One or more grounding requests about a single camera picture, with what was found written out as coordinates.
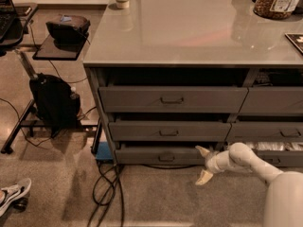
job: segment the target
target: jar label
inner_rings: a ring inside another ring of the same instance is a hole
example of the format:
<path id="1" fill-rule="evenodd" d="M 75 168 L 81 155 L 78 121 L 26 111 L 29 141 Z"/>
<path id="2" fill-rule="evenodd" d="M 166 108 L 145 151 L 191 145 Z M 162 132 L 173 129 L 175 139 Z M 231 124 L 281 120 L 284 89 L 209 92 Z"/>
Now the jar label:
<path id="1" fill-rule="evenodd" d="M 290 12 L 294 11 L 299 0 L 274 0 L 270 11 Z"/>

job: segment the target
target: laptop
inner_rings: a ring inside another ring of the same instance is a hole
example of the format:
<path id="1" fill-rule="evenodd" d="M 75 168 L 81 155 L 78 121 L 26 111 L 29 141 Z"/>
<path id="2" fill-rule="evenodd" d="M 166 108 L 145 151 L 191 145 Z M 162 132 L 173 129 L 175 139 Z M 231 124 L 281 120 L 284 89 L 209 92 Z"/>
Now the laptop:
<path id="1" fill-rule="evenodd" d="M 16 17 L 18 15 L 12 0 L 0 0 L 0 41 L 3 40 Z"/>

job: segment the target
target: white robotic arm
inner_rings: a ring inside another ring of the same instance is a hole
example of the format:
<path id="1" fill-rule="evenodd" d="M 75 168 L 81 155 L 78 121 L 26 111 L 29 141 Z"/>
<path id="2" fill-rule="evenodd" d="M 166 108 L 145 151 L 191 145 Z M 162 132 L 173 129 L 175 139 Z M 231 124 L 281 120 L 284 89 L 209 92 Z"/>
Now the white robotic arm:
<path id="1" fill-rule="evenodd" d="M 196 182 L 207 183 L 215 173 L 226 170 L 254 172 L 268 185 L 263 227 L 303 226 L 303 174 L 283 172 L 264 162 L 243 143 L 233 144 L 229 150 L 211 152 L 196 147 L 205 157 L 205 167 Z"/>

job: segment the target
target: blue object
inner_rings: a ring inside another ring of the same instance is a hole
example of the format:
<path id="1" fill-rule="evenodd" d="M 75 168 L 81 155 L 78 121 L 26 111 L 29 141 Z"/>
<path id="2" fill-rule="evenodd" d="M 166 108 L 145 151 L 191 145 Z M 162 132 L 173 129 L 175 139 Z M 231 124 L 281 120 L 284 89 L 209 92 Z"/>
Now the blue object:
<path id="1" fill-rule="evenodd" d="M 96 160 L 98 161 L 113 161 L 113 156 L 107 142 L 100 142 L 98 144 L 98 151 L 96 154 Z"/>

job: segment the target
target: black phone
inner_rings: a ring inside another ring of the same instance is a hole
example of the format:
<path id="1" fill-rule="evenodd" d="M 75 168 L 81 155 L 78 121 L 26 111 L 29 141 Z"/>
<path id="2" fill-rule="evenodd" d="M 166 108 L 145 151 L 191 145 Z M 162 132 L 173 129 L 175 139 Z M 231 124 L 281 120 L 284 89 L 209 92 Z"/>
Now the black phone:
<path id="1" fill-rule="evenodd" d="M 15 7 L 18 16 L 28 16 L 29 13 L 31 12 L 31 7 L 30 6 L 21 6 L 21 7 Z"/>

